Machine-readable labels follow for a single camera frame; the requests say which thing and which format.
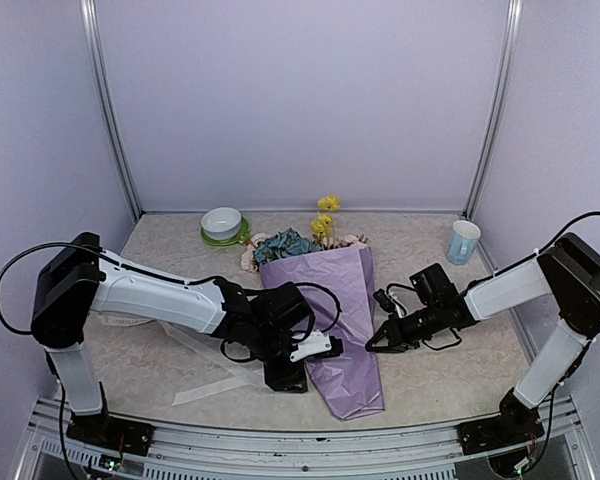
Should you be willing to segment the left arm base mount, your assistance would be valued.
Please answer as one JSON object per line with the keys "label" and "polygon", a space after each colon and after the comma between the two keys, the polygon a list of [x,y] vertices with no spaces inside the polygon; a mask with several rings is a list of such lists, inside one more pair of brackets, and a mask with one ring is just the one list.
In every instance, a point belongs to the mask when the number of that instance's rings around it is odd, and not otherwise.
{"label": "left arm base mount", "polygon": [[117,417],[75,417],[67,436],[88,445],[123,454],[146,456],[154,434],[148,423]]}

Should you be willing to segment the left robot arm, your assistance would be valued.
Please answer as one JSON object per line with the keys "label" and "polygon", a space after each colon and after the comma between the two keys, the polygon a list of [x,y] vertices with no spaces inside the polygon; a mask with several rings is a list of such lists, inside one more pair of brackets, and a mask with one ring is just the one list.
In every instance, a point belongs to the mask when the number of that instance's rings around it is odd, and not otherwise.
{"label": "left robot arm", "polygon": [[10,325],[1,303],[0,322],[44,348],[74,423],[98,444],[113,443],[120,424],[108,413],[85,345],[84,325],[92,313],[163,321],[216,338],[223,346],[238,344],[248,350],[247,362],[262,364],[264,383],[274,392],[306,392],[305,361],[343,353],[340,339],[329,329],[318,329],[316,313],[302,293],[305,282],[246,289],[219,275],[174,276],[104,249],[92,232],[17,254],[0,270],[0,289],[17,262],[49,249],[58,253],[38,274],[29,328]]}

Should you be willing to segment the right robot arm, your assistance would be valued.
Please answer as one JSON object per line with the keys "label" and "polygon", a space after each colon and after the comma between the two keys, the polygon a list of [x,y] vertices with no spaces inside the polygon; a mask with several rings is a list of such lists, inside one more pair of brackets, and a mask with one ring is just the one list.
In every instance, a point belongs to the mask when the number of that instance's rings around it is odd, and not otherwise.
{"label": "right robot arm", "polygon": [[374,297],[387,320],[366,343],[371,353],[402,353],[442,331],[458,332],[540,297],[550,296],[559,320],[527,373],[490,418],[491,433],[515,442],[538,421],[542,401],[579,366],[600,334],[600,254],[563,227],[526,258],[458,291],[440,264],[410,278],[421,309],[407,314],[384,290]]}

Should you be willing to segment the clear printed cellophane wrap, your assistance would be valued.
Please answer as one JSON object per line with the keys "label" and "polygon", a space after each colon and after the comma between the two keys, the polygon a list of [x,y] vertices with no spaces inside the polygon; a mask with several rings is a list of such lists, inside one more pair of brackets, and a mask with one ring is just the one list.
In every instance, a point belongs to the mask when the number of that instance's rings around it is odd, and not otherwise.
{"label": "clear printed cellophane wrap", "polygon": [[218,340],[191,329],[131,316],[96,315],[89,333],[96,370],[108,390],[138,395],[162,407],[196,403],[228,392],[269,394],[260,364],[240,366]]}

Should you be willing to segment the pink fake rose bunch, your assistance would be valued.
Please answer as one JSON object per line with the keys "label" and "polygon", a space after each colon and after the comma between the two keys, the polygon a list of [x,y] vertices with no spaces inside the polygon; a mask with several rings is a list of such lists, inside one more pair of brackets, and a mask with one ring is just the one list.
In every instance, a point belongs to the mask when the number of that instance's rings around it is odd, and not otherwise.
{"label": "pink fake rose bunch", "polygon": [[259,266],[255,259],[255,252],[259,246],[268,238],[266,233],[258,233],[247,239],[244,243],[246,246],[245,252],[241,255],[241,269],[255,274],[259,271]]}

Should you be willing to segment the blue fake flower bunch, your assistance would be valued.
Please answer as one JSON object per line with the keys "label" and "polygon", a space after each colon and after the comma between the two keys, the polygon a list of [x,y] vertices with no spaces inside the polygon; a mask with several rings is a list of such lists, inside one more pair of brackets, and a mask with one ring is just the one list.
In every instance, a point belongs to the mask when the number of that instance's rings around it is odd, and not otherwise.
{"label": "blue fake flower bunch", "polygon": [[263,240],[254,251],[254,261],[262,266],[276,260],[320,252],[321,247],[292,228]]}

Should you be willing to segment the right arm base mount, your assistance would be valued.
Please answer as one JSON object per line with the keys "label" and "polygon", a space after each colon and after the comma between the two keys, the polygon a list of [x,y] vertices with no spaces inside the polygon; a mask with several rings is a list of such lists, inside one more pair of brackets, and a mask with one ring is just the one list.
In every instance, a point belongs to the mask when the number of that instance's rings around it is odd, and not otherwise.
{"label": "right arm base mount", "polygon": [[457,433],[463,454],[472,455],[527,442],[532,437],[542,437],[545,431],[538,420],[506,426],[497,416],[463,422],[457,426]]}

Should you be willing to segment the yellow fake flower stem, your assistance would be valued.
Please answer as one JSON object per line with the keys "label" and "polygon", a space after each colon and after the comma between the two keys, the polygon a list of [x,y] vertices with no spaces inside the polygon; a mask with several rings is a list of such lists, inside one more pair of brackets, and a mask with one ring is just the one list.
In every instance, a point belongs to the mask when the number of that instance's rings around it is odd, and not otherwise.
{"label": "yellow fake flower stem", "polygon": [[336,195],[321,197],[316,202],[318,212],[310,223],[315,242],[327,249],[336,245],[334,214],[341,209],[341,200]]}

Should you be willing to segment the purple wrapping paper sheet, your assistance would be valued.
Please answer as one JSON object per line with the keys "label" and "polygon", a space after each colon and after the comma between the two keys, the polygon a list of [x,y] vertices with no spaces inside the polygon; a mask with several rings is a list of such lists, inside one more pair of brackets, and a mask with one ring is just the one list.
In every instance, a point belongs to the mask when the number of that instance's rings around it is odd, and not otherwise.
{"label": "purple wrapping paper sheet", "polygon": [[306,363],[331,414],[346,421],[384,411],[378,360],[366,350],[374,334],[371,248],[353,245],[275,260],[260,267],[260,277],[265,288],[299,283],[316,328],[342,340],[340,356]]}

